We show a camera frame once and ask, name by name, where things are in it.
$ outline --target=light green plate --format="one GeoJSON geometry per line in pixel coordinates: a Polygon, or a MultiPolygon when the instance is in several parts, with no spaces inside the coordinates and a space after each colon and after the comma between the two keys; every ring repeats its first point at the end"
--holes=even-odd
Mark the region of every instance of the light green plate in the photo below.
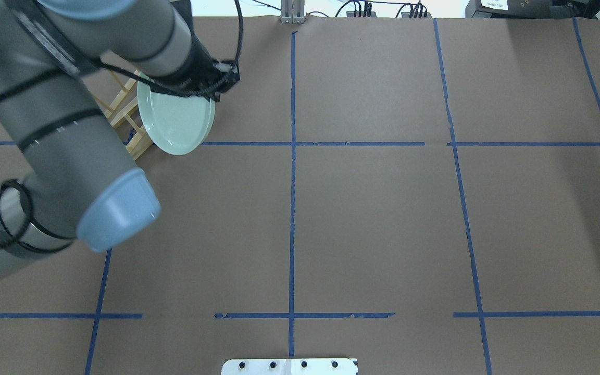
{"type": "Polygon", "coordinates": [[[198,147],[215,118],[215,102],[211,99],[155,93],[140,82],[138,110],[152,141],[173,155],[188,154],[198,147]]]}

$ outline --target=black strap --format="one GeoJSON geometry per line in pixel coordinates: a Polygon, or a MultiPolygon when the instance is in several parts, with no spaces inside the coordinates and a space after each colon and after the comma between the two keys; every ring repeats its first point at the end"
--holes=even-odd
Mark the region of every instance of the black strap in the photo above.
{"type": "Polygon", "coordinates": [[[24,212],[24,222],[20,229],[15,234],[12,234],[9,232],[8,228],[6,228],[6,224],[3,222],[2,218],[2,211],[0,210],[0,249],[5,249],[18,242],[24,236],[24,233],[27,232],[31,218],[33,218],[34,215],[31,193],[24,185],[16,180],[6,180],[2,182],[2,185],[0,186],[0,201],[2,200],[4,192],[9,189],[15,189],[20,193],[20,206],[24,212]]]}
{"type": "Polygon", "coordinates": [[[55,131],[58,131],[60,128],[66,128],[66,126],[72,125],[74,122],[80,119],[92,116],[103,116],[103,112],[101,112],[100,109],[93,108],[69,114],[68,116],[62,117],[57,121],[48,123],[47,125],[42,126],[42,128],[27,135],[27,137],[24,137],[23,140],[17,143],[17,147],[20,149],[20,151],[25,152],[33,143],[36,143],[48,135],[55,133],[55,131]]]}
{"type": "Polygon", "coordinates": [[[62,71],[73,78],[98,71],[94,62],[71,43],[48,19],[36,0],[4,0],[17,22],[62,71]]]}

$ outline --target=white wall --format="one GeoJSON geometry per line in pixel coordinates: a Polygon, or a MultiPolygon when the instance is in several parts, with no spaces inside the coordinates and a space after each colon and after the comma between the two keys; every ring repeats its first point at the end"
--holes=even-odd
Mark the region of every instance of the white wall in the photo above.
{"type": "MultiPolygon", "coordinates": [[[[279,7],[279,0],[262,0],[265,3],[279,7]]],[[[401,0],[390,0],[391,2],[401,2],[401,0]]],[[[255,15],[279,15],[278,10],[258,5],[252,0],[241,0],[242,11],[245,16],[255,15]]],[[[425,0],[423,4],[434,17],[441,18],[463,18],[465,14],[465,6],[468,0],[425,0]]],[[[215,16],[215,15],[236,15],[233,0],[192,0],[194,14],[198,16],[215,16]]],[[[340,0],[305,0],[305,10],[319,10],[333,17],[342,5],[340,0]]],[[[353,9],[353,5],[349,4],[345,9],[353,9]]],[[[394,17],[399,9],[399,5],[374,4],[374,11],[379,17],[394,17]]]]}

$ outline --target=wooden stand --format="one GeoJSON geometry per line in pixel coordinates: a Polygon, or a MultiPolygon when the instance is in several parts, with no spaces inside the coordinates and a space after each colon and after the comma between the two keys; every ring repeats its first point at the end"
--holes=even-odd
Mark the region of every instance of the wooden stand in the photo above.
{"type": "Polygon", "coordinates": [[[109,73],[121,88],[120,92],[115,96],[115,99],[113,99],[110,104],[107,104],[96,95],[92,94],[92,96],[94,97],[94,100],[105,108],[103,115],[110,121],[112,128],[118,130],[124,124],[128,124],[133,128],[135,135],[127,143],[127,151],[131,157],[136,160],[153,143],[152,139],[147,134],[145,127],[133,121],[132,118],[136,117],[138,114],[138,96],[135,94],[137,87],[136,80],[131,78],[126,83],[122,83],[113,72],[109,71],[109,73]]]}

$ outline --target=gray equipment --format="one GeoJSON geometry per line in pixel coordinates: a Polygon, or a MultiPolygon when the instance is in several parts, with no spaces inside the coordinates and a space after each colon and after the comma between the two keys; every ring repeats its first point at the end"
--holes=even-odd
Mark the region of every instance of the gray equipment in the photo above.
{"type": "Polygon", "coordinates": [[[594,18],[600,0],[469,0],[465,18],[594,18]]]}
{"type": "Polygon", "coordinates": [[[105,251],[159,215],[145,174],[77,78],[112,51],[160,92],[218,99],[238,81],[242,35],[235,61],[220,64],[193,33],[191,3],[173,5],[0,0],[0,122],[33,168],[0,189],[0,279],[76,238],[105,251]]]}

